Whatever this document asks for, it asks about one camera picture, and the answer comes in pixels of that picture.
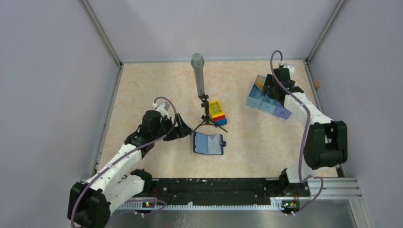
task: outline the microphone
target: microphone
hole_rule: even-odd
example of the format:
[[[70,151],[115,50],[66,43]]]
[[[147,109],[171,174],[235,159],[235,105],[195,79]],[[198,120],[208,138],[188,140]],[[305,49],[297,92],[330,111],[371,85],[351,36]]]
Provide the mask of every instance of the microphone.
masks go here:
[[[196,78],[197,95],[202,98],[204,94],[204,76],[203,76],[203,66],[204,59],[200,53],[195,53],[192,55],[192,60],[190,64],[194,70],[194,77]]]

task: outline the wooden tabletop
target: wooden tabletop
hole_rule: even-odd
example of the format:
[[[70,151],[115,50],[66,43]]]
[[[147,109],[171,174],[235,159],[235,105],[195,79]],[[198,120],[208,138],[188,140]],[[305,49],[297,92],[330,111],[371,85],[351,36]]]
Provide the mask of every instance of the wooden tabletop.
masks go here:
[[[313,103],[314,97],[302,60],[286,61],[295,67],[296,85]],[[205,93],[219,100],[228,120],[228,133],[202,126],[204,134],[222,134],[224,155],[201,155],[192,151],[191,138],[157,142],[133,169],[145,169],[155,178],[278,177],[298,161],[303,126],[291,115],[283,120],[246,106],[246,98],[258,74],[270,71],[269,61],[206,62]],[[126,137],[142,122],[158,96],[169,98],[184,122],[194,129],[204,109],[197,96],[190,62],[125,64],[100,160],[103,167]],[[336,177],[329,169],[321,176]]]

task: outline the white wall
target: white wall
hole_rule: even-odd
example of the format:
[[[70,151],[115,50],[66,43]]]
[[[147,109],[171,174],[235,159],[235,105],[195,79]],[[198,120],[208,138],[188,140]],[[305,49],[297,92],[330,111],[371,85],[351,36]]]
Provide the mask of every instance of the white wall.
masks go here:
[[[90,0],[122,61],[306,58],[337,0]]]
[[[0,1],[1,227],[66,224],[116,69],[79,1]]]
[[[403,1],[349,1],[312,66],[375,227],[402,227]]]

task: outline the metal floor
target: metal floor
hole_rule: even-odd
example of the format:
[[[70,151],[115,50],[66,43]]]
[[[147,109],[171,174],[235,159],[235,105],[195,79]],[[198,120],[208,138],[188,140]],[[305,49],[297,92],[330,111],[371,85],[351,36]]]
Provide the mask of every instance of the metal floor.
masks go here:
[[[141,218],[117,210],[107,228],[356,228],[348,200],[317,200],[293,216],[278,210],[250,211],[161,211]]]

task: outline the black tripod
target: black tripod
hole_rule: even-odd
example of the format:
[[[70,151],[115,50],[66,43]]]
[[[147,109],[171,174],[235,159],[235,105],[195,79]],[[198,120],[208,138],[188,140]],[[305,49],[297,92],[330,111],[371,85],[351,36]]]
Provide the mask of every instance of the black tripod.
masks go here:
[[[223,131],[228,132],[227,130],[225,130],[224,128],[222,128],[221,126],[219,126],[218,124],[216,124],[210,117],[209,115],[209,102],[207,101],[207,99],[209,99],[208,95],[203,95],[203,96],[199,96],[201,102],[202,102],[202,108],[204,108],[204,115],[202,115],[201,119],[203,120],[193,131],[195,131],[196,129],[198,129],[200,126],[203,125],[213,125],[213,126],[217,126],[219,128],[221,128]]]

